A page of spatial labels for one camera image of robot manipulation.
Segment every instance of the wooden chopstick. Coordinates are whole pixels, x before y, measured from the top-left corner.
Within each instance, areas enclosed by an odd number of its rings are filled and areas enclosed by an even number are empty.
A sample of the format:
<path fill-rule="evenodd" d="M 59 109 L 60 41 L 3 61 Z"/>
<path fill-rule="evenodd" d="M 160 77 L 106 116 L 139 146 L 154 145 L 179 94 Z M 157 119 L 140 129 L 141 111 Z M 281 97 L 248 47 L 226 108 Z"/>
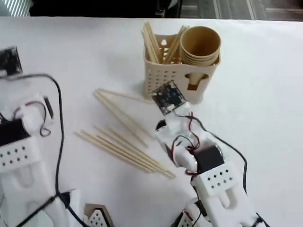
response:
<path fill-rule="evenodd" d="M 157 58 L 156 53 L 155 53 L 155 50 L 152 47 L 152 42 L 151 42 L 151 40 L 148 36 L 148 33 L 146 31 L 146 28 L 143 28 L 143 31 L 141 33 L 142 33 L 142 36 L 143 36 L 143 39 L 144 39 L 144 43 L 145 43 L 145 46 L 146 46 L 146 49 L 147 49 L 147 53 L 150 57 L 150 61 L 153 62 L 153 63 L 159 63 L 158 58 Z"/>
<path fill-rule="evenodd" d="M 98 127 L 96 125 L 94 125 L 94 127 L 98 131 L 100 131 L 102 134 L 106 135 L 107 137 L 109 137 L 110 139 L 112 139 L 114 141 L 117 141 L 123 147 L 126 147 L 127 150 L 132 151 L 133 153 L 137 154 L 140 158 L 142 158 L 145 161 L 149 162 L 151 164 L 151 166 L 154 167 L 156 170 L 158 170 L 160 173 L 163 173 L 164 175 L 168 176 L 169 178 L 174 178 L 175 177 L 175 175 L 173 175 L 172 173 L 168 172 L 167 169 L 163 169 L 163 167 L 160 166 L 159 163 L 155 162 L 152 158 L 147 157 L 147 156 L 143 155 L 142 153 L 138 152 L 137 150 L 133 149 L 130 145 L 128 145 L 127 143 L 125 143 L 123 140 L 120 140 L 118 137 L 107 133 L 106 131 L 104 131 L 103 129 L 101 129 L 100 127 Z"/>
<path fill-rule="evenodd" d="M 146 30 L 148 32 L 149 37 L 151 38 L 151 43 L 153 45 L 153 48 L 155 50 L 155 53 L 157 55 L 158 61 L 161 63 L 161 59 L 163 60 L 163 58 L 161 57 L 161 52 L 160 52 L 160 47 L 156 38 L 155 33 L 152 31 L 152 27 L 151 24 L 149 22 L 146 22 L 144 24 L 144 26 L 146 27 Z"/>
<path fill-rule="evenodd" d="M 100 93 L 95 91 L 94 96 L 133 134 L 133 136 L 135 136 L 145 147 L 148 147 L 147 144 L 140 138 L 140 136 L 115 112 L 113 107 L 106 102 Z"/>
<path fill-rule="evenodd" d="M 101 90 L 98 89 L 98 94 L 102 96 L 103 99 L 105 99 L 109 104 L 111 104 L 114 108 L 116 108 L 121 114 L 126 116 L 131 122 L 133 122 L 139 129 L 141 129 L 143 132 L 145 132 L 146 135 L 148 135 L 150 138 L 155 139 L 140 123 L 138 123 L 132 116 L 124 112 L 118 105 L 116 105 L 114 102 L 110 101 L 108 98 L 106 98 L 102 93 Z"/>
<path fill-rule="evenodd" d="M 112 142 L 108 141 L 107 139 L 105 139 L 105 138 L 104 138 L 102 135 L 100 135 L 100 134 L 97 135 L 97 137 L 98 137 L 101 141 L 103 141 L 103 143 L 105 143 L 106 145 L 108 145 L 108 146 L 110 146 L 110 147 L 115 147 L 115 148 L 121 150 L 122 152 L 124 152 L 124 153 L 127 154 L 128 156 L 133 157 L 133 158 L 135 158 L 136 160 L 138 160 L 138 161 L 140 162 L 140 164 L 145 164 L 145 165 L 149 166 L 149 168 L 150 168 L 152 171 L 155 171 L 156 168 L 155 168 L 150 162 L 148 162 L 148 161 L 146 161 L 145 159 L 141 158 L 141 157 L 138 156 L 137 154 L 135 154 L 135 153 L 133 153 L 133 152 L 130 152 L 130 151 L 124 149 L 122 146 L 119 146 L 119 145 L 117 145 L 117 144 L 115 144 L 115 143 L 112 143 Z"/>
<path fill-rule="evenodd" d="M 117 136 L 117 138 L 119 138 L 120 140 L 124 141 L 126 144 L 128 144 L 129 146 L 133 147 L 135 150 L 139 151 L 140 153 L 142 153 L 143 155 L 145 155 L 147 158 L 151 159 L 152 162 L 157 165 L 162 171 L 167 172 L 169 175 L 172 176 L 172 178 L 176 177 L 171 171 L 169 171 L 168 169 L 165 169 L 162 165 L 160 165 L 160 163 L 151 158 L 150 156 L 148 156 L 145 152 L 143 152 L 142 150 L 140 150 L 139 148 L 137 148 L 133 143 L 131 143 L 130 141 L 128 141 L 121 133 L 119 133 L 118 131 L 114 130 L 113 128 L 108 127 L 108 129 Z"/>
<path fill-rule="evenodd" d="M 133 160 L 131 160 L 131 159 L 128 159 L 127 157 L 121 155 L 120 153 L 116 152 L 115 150 L 110 149 L 110 148 L 108 148 L 107 146 L 101 144 L 101 143 L 100 143 L 96 138 L 94 138 L 92 135 L 91 135 L 91 136 L 83 135 L 83 134 L 80 134 L 80 133 L 78 133 L 78 132 L 75 132 L 75 134 L 76 134 L 77 136 L 79 136 L 80 138 L 82 138 L 83 140 L 86 140 L 86 141 L 88 141 L 88 142 L 94 144 L 95 146 L 97 146 L 97 147 L 99 147 L 99 148 L 101 148 L 101 149 L 103 149 L 103 150 L 106 150 L 107 152 L 113 154 L 114 156 L 120 158 L 121 160 L 123 160 L 123 161 L 125 161 L 125 162 L 127 162 L 127 163 L 129 163 L 129 164 L 131 164 L 131 165 L 133 165 L 133 166 L 135 166 L 135 167 L 137 167 L 137 168 L 140 168 L 140 169 L 142 169 L 142 170 L 144 170 L 144 171 L 146 171 L 146 172 L 148 172 L 148 173 L 152 173 L 152 170 L 150 170 L 149 168 L 146 168 L 146 167 L 142 166 L 141 164 L 138 164 L 137 162 L 135 162 L 135 161 L 133 161 Z"/>
<path fill-rule="evenodd" d="M 121 97 L 125 97 L 125 98 L 130 98 L 130 99 L 137 100 L 137 101 L 140 101 L 140 102 L 145 102 L 145 103 L 148 103 L 148 104 L 154 103 L 153 101 L 149 101 L 149 100 L 146 100 L 144 98 L 137 98 L 137 97 L 121 94 L 121 93 L 118 93 L 118 92 L 115 92 L 115 91 L 106 90 L 104 88 L 99 88 L 99 90 L 101 90 L 103 92 L 107 92 L 109 94 L 113 94 L 113 95 L 121 96 Z"/>
<path fill-rule="evenodd" d="M 187 30 L 187 27 L 182 26 L 178 34 L 176 35 L 174 41 L 172 42 L 172 45 L 169 48 L 169 51 L 165 57 L 165 60 L 163 61 L 163 64 L 170 64 L 172 58 L 174 57 L 180 43 L 181 35 Z"/>

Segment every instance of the circuit board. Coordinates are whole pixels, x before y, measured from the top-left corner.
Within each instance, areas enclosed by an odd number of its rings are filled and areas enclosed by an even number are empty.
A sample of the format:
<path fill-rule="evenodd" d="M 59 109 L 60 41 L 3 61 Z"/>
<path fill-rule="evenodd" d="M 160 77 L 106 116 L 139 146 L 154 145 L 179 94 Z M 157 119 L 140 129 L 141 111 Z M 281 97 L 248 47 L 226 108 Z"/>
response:
<path fill-rule="evenodd" d="M 4 76 L 22 73 L 21 62 L 16 46 L 0 51 L 0 72 L 1 71 L 5 72 Z"/>
<path fill-rule="evenodd" d="M 154 90 L 151 96 L 163 115 L 167 115 L 186 102 L 173 80 Z"/>

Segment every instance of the gray floor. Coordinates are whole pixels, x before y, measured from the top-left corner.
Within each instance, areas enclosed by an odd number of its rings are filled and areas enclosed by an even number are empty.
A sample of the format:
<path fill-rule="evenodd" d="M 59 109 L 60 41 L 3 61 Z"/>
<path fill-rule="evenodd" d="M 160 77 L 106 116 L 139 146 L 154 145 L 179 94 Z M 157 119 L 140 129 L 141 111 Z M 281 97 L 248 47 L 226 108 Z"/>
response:
<path fill-rule="evenodd" d="M 303 0 L 183 0 L 181 17 L 303 21 Z"/>

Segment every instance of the paper cup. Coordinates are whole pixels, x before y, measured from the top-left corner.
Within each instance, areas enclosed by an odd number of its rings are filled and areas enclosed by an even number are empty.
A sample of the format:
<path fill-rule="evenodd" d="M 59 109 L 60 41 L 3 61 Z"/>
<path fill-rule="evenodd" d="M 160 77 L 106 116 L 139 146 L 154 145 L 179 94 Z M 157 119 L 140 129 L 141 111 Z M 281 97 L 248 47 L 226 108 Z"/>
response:
<path fill-rule="evenodd" d="M 192 27 L 185 31 L 180 39 L 180 48 L 184 56 L 196 60 L 209 60 L 220 52 L 221 39 L 214 30 L 204 26 Z"/>

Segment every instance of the utensil holder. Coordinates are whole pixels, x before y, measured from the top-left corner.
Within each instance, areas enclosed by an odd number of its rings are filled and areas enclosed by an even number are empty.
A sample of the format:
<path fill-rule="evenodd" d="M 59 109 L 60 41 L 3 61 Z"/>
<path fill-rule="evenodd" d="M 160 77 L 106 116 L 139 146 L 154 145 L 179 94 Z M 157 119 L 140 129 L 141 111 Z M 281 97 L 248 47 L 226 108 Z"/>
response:
<path fill-rule="evenodd" d="M 162 59 L 165 58 L 175 35 L 156 35 Z M 163 84 L 173 80 L 184 95 L 185 99 L 197 104 L 203 100 L 209 81 L 211 80 L 215 69 L 220 64 L 220 55 L 213 65 L 210 66 L 193 66 L 182 64 L 179 57 L 179 51 L 176 51 L 171 64 L 156 64 L 149 61 L 149 56 L 144 48 L 144 64 L 145 64 L 145 79 L 144 79 L 144 97 L 151 99 L 152 91 L 159 88 Z M 195 90 L 191 90 L 188 76 L 192 73 L 204 74 Z"/>

